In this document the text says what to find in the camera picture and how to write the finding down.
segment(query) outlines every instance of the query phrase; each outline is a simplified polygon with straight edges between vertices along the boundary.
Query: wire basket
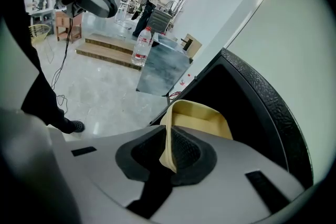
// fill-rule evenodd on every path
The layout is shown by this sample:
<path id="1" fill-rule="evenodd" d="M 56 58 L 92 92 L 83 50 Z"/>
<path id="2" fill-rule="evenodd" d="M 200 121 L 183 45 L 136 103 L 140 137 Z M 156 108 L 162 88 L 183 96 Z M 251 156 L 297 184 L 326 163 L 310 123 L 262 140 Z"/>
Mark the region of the wire basket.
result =
<path id="1" fill-rule="evenodd" d="M 50 31 L 48 25 L 32 25 L 29 27 L 31 43 L 36 44 L 40 41 L 45 40 L 46 36 Z"/>

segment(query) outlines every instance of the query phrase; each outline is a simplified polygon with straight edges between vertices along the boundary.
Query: wooden step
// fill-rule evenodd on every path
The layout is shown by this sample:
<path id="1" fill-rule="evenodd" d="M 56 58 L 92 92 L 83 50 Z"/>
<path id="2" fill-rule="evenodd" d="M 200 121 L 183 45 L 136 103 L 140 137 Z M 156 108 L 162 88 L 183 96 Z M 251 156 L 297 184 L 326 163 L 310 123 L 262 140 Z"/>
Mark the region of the wooden step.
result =
<path id="1" fill-rule="evenodd" d="M 135 70 L 141 70 L 141 67 L 136 66 L 132 63 L 131 55 L 118 50 L 109 49 L 104 46 L 84 43 L 77 47 L 76 53 L 107 62 L 116 63 L 118 65 L 133 68 Z"/>
<path id="2" fill-rule="evenodd" d="M 134 44 L 113 38 L 106 37 L 98 34 L 91 34 L 85 39 L 86 43 L 95 44 L 98 46 L 103 46 L 109 49 L 118 50 L 126 54 L 132 54 L 134 49 Z"/>

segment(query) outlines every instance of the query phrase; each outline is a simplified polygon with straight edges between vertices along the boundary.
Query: black shoe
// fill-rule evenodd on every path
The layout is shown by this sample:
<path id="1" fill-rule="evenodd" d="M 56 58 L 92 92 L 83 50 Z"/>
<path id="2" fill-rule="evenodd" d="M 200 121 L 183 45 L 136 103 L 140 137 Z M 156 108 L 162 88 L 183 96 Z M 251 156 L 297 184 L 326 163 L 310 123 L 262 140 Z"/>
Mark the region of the black shoe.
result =
<path id="1" fill-rule="evenodd" d="M 84 123 L 82 123 L 81 121 L 71 121 L 74 125 L 75 125 L 75 127 L 76 127 L 76 129 L 74 130 L 74 132 L 75 133 L 81 133 L 82 131 L 84 131 L 85 130 L 85 125 L 84 125 Z"/>

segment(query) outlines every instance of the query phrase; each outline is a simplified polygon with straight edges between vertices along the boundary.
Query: white floor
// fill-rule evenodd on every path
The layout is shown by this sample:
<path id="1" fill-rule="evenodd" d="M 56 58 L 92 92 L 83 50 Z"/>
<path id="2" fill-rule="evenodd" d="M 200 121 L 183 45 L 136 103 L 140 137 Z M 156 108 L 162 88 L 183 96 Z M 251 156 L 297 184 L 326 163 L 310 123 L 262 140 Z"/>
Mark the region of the white floor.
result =
<path id="1" fill-rule="evenodd" d="M 76 54 L 76 47 L 83 42 L 84 38 L 69 44 L 55 87 L 57 95 L 64 94 L 68 99 L 65 117 L 83 121 L 86 126 L 83 133 L 64 134 L 66 140 L 116 135 L 146 127 L 166 107 L 166 98 L 136 92 L 139 71 Z M 52 61 L 48 43 L 54 52 Z M 65 40 L 57 42 L 56 36 L 51 35 L 35 46 L 49 83 L 61 66 L 65 44 Z M 59 107 L 66 111 L 65 102 Z"/>

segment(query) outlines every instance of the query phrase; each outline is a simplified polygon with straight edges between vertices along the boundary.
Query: person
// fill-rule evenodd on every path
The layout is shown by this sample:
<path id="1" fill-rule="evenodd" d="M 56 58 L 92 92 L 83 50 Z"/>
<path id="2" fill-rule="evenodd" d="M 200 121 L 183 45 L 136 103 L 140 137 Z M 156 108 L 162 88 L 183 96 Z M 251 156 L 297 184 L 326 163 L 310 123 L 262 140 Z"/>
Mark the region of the person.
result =
<path id="1" fill-rule="evenodd" d="M 36 49 L 31 45 L 30 18 L 25 11 L 24 0 L 11 0 L 9 4 L 11 8 L 1 5 L 1 15 L 16 43 L 39 71 L 21 109 L 64 133 L 82 132 L 85 129 L 84 124 L 80 121 L 68 120 L 64 117 L 64 111 L 57 107 L 56 95 L 42 72 Z"/>
<path id="2" fill-rule="evenodd" d="M 133 32 L 134 37 L 138 37 L 140 32 L 146 28 L 149 18 L 155 7 L 157 6 L 159 0 L 147 0 L 146 6 L 144 8 L 143 14 L 136 25 L 135 31 Z"/>

